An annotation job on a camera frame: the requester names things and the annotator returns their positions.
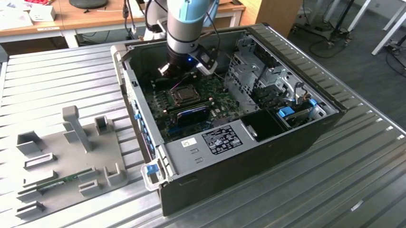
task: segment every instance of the corrugated metal surface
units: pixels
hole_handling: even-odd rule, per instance
[[[402,130],[272,30],[263,26],[255,28],[350,111],[308,151],[166,218],[162,217],[158,195],[146,190],[140,179],[143,161],[118,86],[109,80],[113,66],[104,57],[108,47],[12,57],[8,64],[13,67],[4,82],[8,105],[0,111],[5,115],[0,117],[0,135],[25,129],[28,124],[37,127],[56,124],[41,117],[55,116],[61,103],[76,100],[80,114],[87,113],[84,123],[101,113],[115,119],[131,176],[126,187],[28,223],[27,227],[379,228],[406,225],[406,141]],[[47,72],[37,75],[36,66],[45,67]],[[31,83],[35,82],[40,90],[51,91],[45,97],[33,88]],[[55,125],[43,129],[44,134],[60,130]],[[0,139],[1,148],[7,147],[7,140],[8,137]],[[15,222],[11,154],[11,150],[0,152],[0,220]]]

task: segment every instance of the green circuit board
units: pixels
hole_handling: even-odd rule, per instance
[[[144,92],[155,122],[168,143],[216,126],[244,115],[239,102],[224,89],[224,82],[218,77],[200,77],[176,88]],[[207,109],[210,114],[203,121],[179,126],[179,115],[194,109]]]

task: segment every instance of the blue latch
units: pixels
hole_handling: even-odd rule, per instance
[[[294,114],[294,110],[292,110],[291,107],[284,107],[284,108],[279,109],[279,115],[282,117],[286,117],[286,116],[288,116],[291,114]]]
[[[311,104],[312,106],[315,106],[315,105],[318,104],[316,100],[315,100],[315,99],[310,99],[310,104]]]
[[[147,175],[151,175],[159,171],[158,164],[147,166]]]

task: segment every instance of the robotic arm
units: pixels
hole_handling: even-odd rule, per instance
[[[147,3],[146,11],[155,10],[148,11],[146,17],[147,21],[154,23],[147,26],[152,28],[152,32],[162,32],[166,29],[168,50],[167,64],[159,68],[162,75],[182,76],[194,67],[204,75],[211,75],[216,69],[218,50],[208,51],[199,41],[203,26],[210,26],[215,18],[219,0],[167,0],[167,28],[160,26],[162,30],[156,29],[156,24],[163,9],[156,1],[150,0]]]

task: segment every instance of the gray 3d-printed holder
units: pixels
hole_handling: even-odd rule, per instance
[[[88,140],[87,134],[79,123],[79,110],[76,106],[63,108],[63,120],[71,123],[71,127],[76,133],[76,136],[83,144],[85,152],[92,151],[92,145]]]
[[[37,145],[37,143],[40,143],[40,137],[33,131],[19,134],[16,141],[16,148],[24,155],[40,151],[40,147]]]
[[[115,171],[113,172],[108,172],[107,167],[103,167],[103,170],[104,170],[104,176],[105,176],[105,179],[107,179],[108,186],[113,186],[123,181],[124,174],[120,170],[120,166],[119,166],[118,163],[115,164]]]
[[[79,192],[83,196],[89,196],[92,194],[97,194],[101,189],[101,185],[97,180],[92,180],[84,184],[79,185]]]
[[[48,162],[52,162],[56,160],[56,157],[53,155],[53,153],[47,153],[44,155],[40,155],[37,157],[29,158],[25,162],[24,162],[24,169],[32,169],[33,167],[37,167]]]
[[[41,213],[16,213],[27,220],[45,216],[128,182],[113,122],[101,116],[93,124],[80,126],[76,107],[65,108],[63,117],[67,132],[39,138],[40,151],[27,155],[27,171],[43,173],[24,180],[17,191],[20,201],[40,203],[33,211],[40,209]],[[91,151],[83,153],[88,145]]]
[[[44,205],[33,201],[16,209],[16,217],[25,219],[27,217],[41,214],[43,211]]]

